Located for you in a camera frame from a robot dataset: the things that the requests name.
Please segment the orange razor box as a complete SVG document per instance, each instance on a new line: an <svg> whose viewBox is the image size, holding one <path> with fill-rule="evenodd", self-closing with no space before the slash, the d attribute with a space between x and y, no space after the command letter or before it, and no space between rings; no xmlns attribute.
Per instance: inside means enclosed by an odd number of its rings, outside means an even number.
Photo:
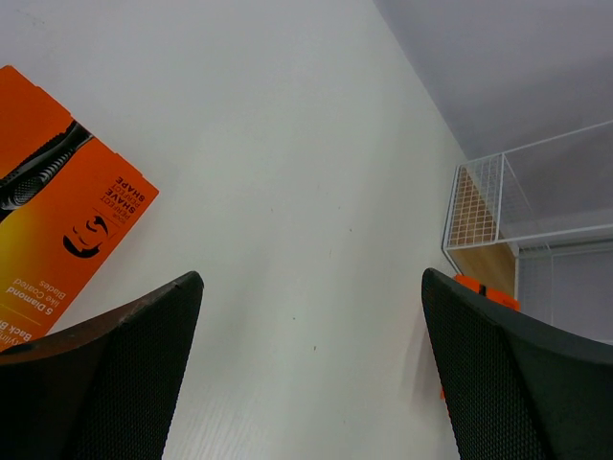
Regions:
<svg viewBox="0 0 613 460"><path fill-rule="evenodd" d="M448 276L448 279L510 310L521 311L520 303L512 295L488 287L475 278L464 274L455 274L454 276Z"/></svg>
<svg viewBox="0 0 613 460"><path fill-rule="evenodd" d="M2 349L46 335L158 194L46 91L2 67Z"/></svg>

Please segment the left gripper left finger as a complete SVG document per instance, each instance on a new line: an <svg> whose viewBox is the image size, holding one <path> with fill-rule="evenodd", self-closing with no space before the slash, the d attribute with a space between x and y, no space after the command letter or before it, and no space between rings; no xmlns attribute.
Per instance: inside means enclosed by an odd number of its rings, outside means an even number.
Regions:
<svg viewBox="0 0 613 460"><path fill-rule="evenodd" d="M191 271L1 354L4 459L159 459L193 344Z"/></svg>

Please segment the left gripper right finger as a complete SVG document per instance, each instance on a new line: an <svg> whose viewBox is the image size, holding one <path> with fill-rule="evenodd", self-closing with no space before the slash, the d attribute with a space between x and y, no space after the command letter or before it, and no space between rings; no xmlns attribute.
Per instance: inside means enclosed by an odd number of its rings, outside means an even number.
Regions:
<svg viewBox="0 0 613 460"><path fill-rule="evenodd" d="M463 459L609 459L612 347L508 309L434 268L421 302Z"/></svg>

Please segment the white wire wooden shelf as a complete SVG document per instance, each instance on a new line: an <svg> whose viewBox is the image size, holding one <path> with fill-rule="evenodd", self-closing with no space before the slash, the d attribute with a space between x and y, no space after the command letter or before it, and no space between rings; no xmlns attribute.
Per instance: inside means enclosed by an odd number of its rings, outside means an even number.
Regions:
<svg viewBox="0 0 613 460"><path fill-rule="evenodd" d="M611 122L459 165L442 250L529 316L611 343Z"/></svg>

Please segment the orange razor box front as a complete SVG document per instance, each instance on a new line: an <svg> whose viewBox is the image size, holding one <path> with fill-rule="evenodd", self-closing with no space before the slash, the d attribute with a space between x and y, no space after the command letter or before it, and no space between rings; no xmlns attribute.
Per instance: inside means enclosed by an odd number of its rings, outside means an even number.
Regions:
<svg viewBox="0 0 613 460"><path fill-rule="evenodd" d="M46 91L2 67L2 349L46 335L158 194Z"/></svg>

